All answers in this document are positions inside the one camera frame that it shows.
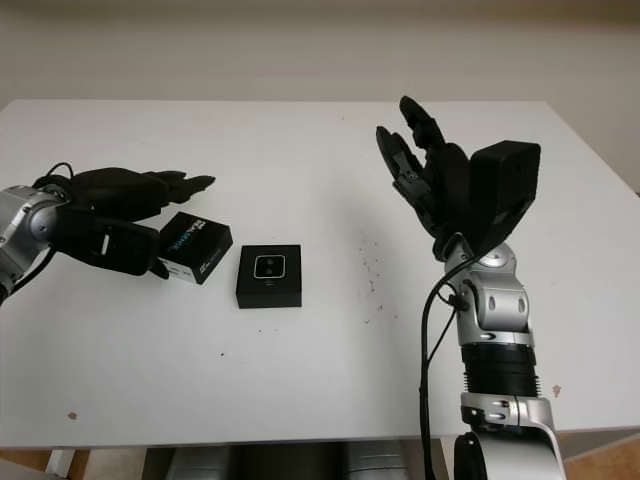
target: robot finger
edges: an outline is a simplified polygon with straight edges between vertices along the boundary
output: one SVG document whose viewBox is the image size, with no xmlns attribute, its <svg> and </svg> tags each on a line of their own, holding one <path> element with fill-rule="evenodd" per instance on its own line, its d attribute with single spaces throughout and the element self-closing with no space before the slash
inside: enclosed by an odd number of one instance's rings
<svg viewBox="0 0 640 480">
<path fill-rule="evenodd" d="M 402 97 L 400 111 L 413 131 L 413 140 L 418 147 L 429 150 L 445 145 L 444 137 L 435 119 L 415 100 L 407 96 Z"/>
</svg>

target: floor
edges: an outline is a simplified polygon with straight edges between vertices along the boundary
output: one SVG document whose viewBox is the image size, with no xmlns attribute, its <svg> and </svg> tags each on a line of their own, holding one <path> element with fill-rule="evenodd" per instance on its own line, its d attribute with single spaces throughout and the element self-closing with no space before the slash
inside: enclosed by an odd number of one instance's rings
<svg viewBox="0 0 640 480">
<path fill-rule="evenodd" d="M 96 450 L 95 452 L 99 453 L 92 456 L 89 462 L 88 450 L 76 452 L 69 471 L 70 479 L 140 480 L 142 472 L 140 460 L 144 460 L 141 449 Z M 44 471 L 49 453 L 48 451 L 2 451 L 0 458 Z M 255 462 L 252 461 L 252 464 L 258 465 L 265 461 L 259 454 L 254 454 L 253 457 Z M 640 439 L 567 462 L 566 471 L 568 480 L 636 480 L 640 478 Z"/>
</svg>

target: white wall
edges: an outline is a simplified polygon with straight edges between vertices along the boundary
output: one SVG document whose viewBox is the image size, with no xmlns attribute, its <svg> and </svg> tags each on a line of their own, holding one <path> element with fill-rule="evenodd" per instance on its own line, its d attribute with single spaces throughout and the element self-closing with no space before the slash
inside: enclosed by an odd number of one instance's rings
<svg viewBox="0 0 640 480">
<path fill-rule="evenodd" d="M 405 93 L 546 100 L 640 191 L 636 5 L 4 1 L 0 106 L 14 98 L 398 100 Z"/>
</svg>

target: small black box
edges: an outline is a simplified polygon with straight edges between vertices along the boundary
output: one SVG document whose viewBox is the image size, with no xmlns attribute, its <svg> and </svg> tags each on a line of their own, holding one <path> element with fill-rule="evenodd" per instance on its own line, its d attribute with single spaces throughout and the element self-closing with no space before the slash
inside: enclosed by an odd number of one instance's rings
<svg viewBox="0 0 640 480">
<path fill-rule="evenodd" d="M 179 212 L 160 232 L 158 258 L 170 275 L 201 285 L 232 244 L 227 225 Z"/>
<path fill-rule="evenodd" d="M 243 245 L 236 298 L 240 308 L 301 307 L 300 245 Z"/>
</svg>

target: black fingertip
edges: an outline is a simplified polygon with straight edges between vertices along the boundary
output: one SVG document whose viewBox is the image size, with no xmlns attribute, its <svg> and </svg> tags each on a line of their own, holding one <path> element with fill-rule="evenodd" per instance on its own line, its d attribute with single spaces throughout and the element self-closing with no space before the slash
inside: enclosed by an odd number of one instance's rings
<svg viewBox="0 0 640 480">
<path fill-rule="evenodd" d="M 169 279 L 169 270 L 167 270 L 167 267 L 165 266 L 165 264 L 158 259 L 154 261 L 153 265 L 149 270 L 151 271 L 151 273 L 153 273 L 154 275 L 157 275 L 163 280 Z"/>
<path fill-rule="evenodd" d="M 382 154 L 384 163 L 387 165 L 387 168 L 391 172 L 391 175 L 393 175 L 393 178 L 397 177 L 400 172 L 400 168 L 393 156 L 398 153 L 398 146 L 396 145 L 393 135 L 391 135 L 389 130 L 386 128 L 378 127 L 376 128 L 376 141 L 378 142 L 378 149 Z"/>
<path fill-rule="evenodd" d="M 402 116 L 407 121 L 409 128 L 414 128 L 416 123 L 425 117 L 429 118 L 427 112 L 424 111 L 418 102 L 406 95 L 400 99 L 400 112 L 402 112 Z"/>
</svg>

